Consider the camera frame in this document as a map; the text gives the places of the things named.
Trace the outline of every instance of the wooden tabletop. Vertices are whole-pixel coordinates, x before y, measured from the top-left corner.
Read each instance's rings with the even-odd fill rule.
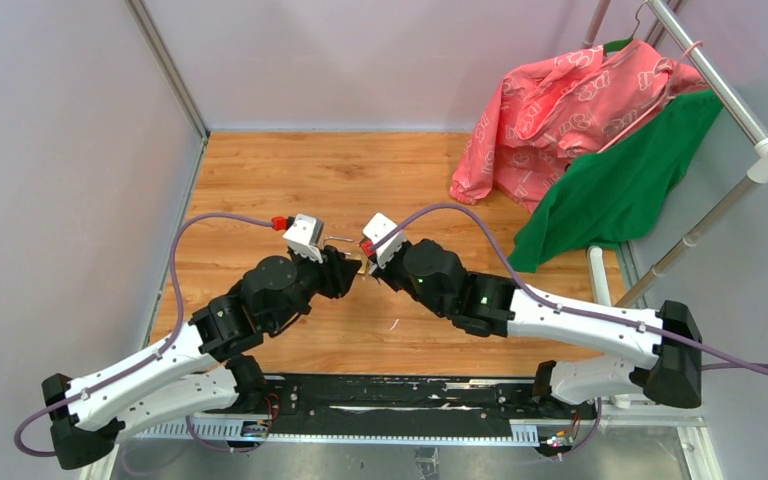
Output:
[[[454,133],[214,133],[189,216],[223,211],[268,220],[306,213],[325,221],[323,235],[359,240],[376,212],[399,222],[421,207],[450,202],[447,188],[467,140]],[[528,212],[493,192],[471,207],[506,251]],[[408,227],[414,243],[431,238],[469,270],[504,275],[481,231],[462,213],[437,211]],[[354,244],[335,244],[357,251]],[[281,234],[224,219],[194,225],[178,249],[185,319],[224,294],[269,255],[286,254]],[[622,294],[616,256],[606,252],[612,295]],[[583,251],[569,252],[524,275],[534,286],[591,300]],[[316,296],[311,314],[249,351],[265,372],[533,375],[538,363],[596,353],[542,338],[480,338],[437,318],[404,292],[361,276],[343,299]],[[152,341],[175,323],[167,285]]]

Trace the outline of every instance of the pink garment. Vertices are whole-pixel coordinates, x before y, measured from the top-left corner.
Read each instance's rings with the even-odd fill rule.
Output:
[[[524,65],[505,76],[452,176],[449,194],[475,204],[495,184],[534,212],[575,157],[595,153],[670,94],[707,89],[693,67],[641,40],[606,59],[602,46]]]

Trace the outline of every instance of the gray floor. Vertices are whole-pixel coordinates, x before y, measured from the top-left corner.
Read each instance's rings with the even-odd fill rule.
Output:
[[[538,461],[533,449],[408,445],[266,444],[249,454],[224,454],[189,441],[134,440],[122,449],[134,476],[122,468],[114,479],[690,479],[681,443],[671,427],[613,427],[559,464]]]

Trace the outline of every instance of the clothes hanger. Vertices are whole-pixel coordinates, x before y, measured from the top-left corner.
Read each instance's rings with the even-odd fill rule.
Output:
[[[643,8],[643,5],[646,3],[641,3],[639,7],[637,7],[637,11],[634,12],[634,19],[637,20],[637,25],[635,25],[634,30],[631,32],[631,36],[628,38],[623,38],[621,40],[614,40],[613,42],[608,42],[605,45],[602,46],[602,51],[605,53],[613,53],[613,52],[619,52],[623,48],[627,47],[629,43],[631,43],[632,40],[634,40],[634,34],[637,33],[637,29],[640,28],[640,10]]]

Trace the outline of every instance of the clothing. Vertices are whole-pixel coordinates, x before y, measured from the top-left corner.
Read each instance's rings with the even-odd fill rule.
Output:
[[[646,235],[721,109],[710,91],[679,95],[604,153],[577,158],[514,237],[511,265],[534,272],[561,252]]]
[[[475,204],[495,184],[533,212],[574,158],[598,151],[662,99],[668,80],[674,94],[707,88],[693,67],[641,40],[608,59],[598,46],[517,68],[475,126],[450,195]]]

